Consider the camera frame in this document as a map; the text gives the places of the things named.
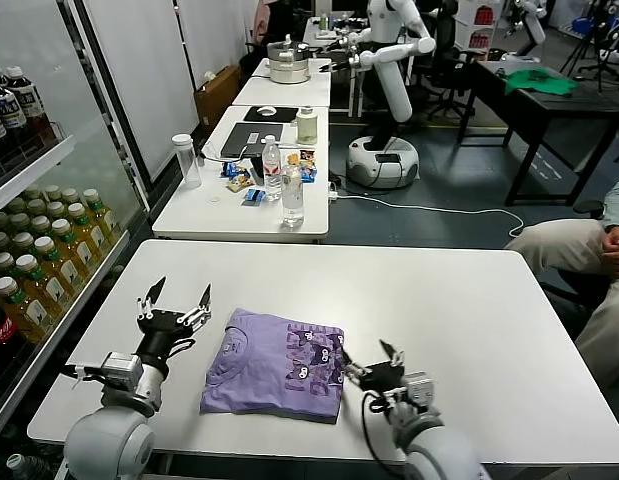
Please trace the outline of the bystander hand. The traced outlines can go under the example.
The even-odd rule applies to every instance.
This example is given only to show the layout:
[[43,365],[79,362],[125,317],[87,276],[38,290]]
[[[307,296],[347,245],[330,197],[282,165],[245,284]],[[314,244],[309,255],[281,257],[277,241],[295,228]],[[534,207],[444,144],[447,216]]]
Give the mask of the bystander hand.
[[610,275],[619,279],[619,226],[612,226],[602,240],[602,258]]

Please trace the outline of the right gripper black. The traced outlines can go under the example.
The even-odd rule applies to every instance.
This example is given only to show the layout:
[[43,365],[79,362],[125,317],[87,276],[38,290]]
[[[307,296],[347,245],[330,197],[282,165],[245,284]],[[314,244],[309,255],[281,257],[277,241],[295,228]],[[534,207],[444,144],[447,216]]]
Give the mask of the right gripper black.
[[380,345],[390,362],[382,362],[367,367],[354,362],[345,350],[342,351],[342,370],[353,383],[360,382],[363,392],[375,392],[383,395],[385,392],[402,386],[405,369],[404,352],[397,350],[392,344],[380,341]]

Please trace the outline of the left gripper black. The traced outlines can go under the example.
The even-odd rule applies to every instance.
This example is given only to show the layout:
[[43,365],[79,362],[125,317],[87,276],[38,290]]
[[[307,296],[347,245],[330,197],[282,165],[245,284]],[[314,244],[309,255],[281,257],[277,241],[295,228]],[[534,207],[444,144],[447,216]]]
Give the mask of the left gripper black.
[[143,334],[137,347],[137,356],[143,365],[167,369],[167,360],[174,345],[191,338],[193,331],[202,328],[212,316],[211,284],[208,284],[197,307],[185,314],[154,310],[167,277],[163,276],[137,299],[137,325]]

